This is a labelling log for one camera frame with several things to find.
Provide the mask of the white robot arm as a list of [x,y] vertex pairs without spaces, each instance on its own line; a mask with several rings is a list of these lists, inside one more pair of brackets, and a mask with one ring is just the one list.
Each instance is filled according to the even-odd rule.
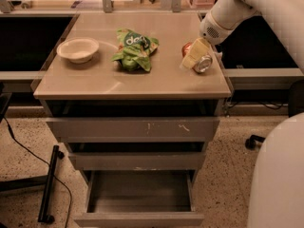
[[[300,69],[304,69],[304,0],[218,0],[199,25],[199,36],[223,42],[259,13]],[[275,127],[259,149],[247,228],[304,228],[304,113]]]

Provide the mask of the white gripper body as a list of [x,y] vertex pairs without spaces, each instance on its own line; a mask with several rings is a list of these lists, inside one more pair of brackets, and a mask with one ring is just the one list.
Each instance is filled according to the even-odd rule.
[[199,25],[199,35],[212,45],[221,44],[234,30],[234,22],[224,13],[208,11]]

